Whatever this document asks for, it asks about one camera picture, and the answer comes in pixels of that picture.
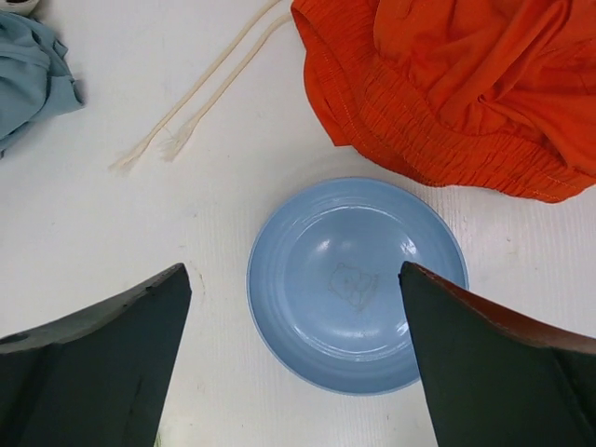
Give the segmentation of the blue-grey cloth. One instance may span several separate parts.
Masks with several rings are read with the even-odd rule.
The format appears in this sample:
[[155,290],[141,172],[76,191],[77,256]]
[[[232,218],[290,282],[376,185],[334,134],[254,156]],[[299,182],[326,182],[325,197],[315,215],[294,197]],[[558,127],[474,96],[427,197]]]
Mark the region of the blue-grey cloth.
[[45,24],[1,13],[1,152],[32,126],[84,106],[67,47]]

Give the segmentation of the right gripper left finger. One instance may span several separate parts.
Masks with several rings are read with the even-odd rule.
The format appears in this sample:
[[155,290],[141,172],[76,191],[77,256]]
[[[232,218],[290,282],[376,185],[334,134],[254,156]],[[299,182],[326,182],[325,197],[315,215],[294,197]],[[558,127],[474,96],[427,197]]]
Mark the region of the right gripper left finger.
[[4,446],[152,446],[192,291],[175,264],[1,340]]

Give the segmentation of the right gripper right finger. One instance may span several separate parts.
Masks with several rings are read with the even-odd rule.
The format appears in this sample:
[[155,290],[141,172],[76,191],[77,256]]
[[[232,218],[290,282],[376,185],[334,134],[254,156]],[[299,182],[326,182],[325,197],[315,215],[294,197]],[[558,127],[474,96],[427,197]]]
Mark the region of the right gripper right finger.
[[592,446],[595,341],[406,262],[400,289],[440,446]]

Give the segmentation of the orange cloth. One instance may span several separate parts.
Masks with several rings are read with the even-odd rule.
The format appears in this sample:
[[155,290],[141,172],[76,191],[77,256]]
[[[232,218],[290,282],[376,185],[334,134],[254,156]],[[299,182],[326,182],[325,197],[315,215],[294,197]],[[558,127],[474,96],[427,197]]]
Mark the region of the orange cloth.
[[338,146],[435,187],[547,203],[595,184],[591,1],[295,1],[307,98]]

